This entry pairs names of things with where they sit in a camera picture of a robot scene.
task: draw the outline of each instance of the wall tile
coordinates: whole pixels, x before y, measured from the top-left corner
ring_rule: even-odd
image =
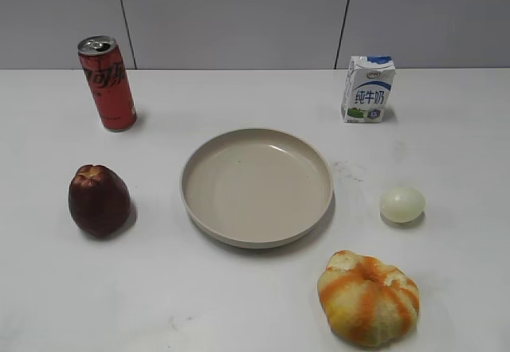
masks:
[[[333,68],[347,0],[124,0],[139,68]]]
[[[120,0],[0,0],[0,68],[79,68],[78,42],[107,34],[133,59]]]
[[[338,68],[390,54],[400,68],[509,67],[510,0],[351,0]]]

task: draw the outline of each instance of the coca-cola can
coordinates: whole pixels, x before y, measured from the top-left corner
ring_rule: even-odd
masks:
[[[78,57],[104,127],[123,131],[136,121],[126,68],[113,37],[92,36],[78,44]]]

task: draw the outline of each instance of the apple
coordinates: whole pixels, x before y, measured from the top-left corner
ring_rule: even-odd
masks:
[[[128,187],[102,165],[84,165],[69,185],[69,211],[78,227],[97,238],[120,229],[129,217]]]

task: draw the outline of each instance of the plate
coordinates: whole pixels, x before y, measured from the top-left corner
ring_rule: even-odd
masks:
[[[271,248],[309,232],[328,211],[332,174],[305,141],[242,129],[211,139],[188,160],[181,194],[193,222],[242,248]]]

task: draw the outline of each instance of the milk carton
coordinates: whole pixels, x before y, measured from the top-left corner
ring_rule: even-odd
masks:
[[[343,121],[380,123],[394,76],[395,66],[389,56],[351,57],[343,91]]]

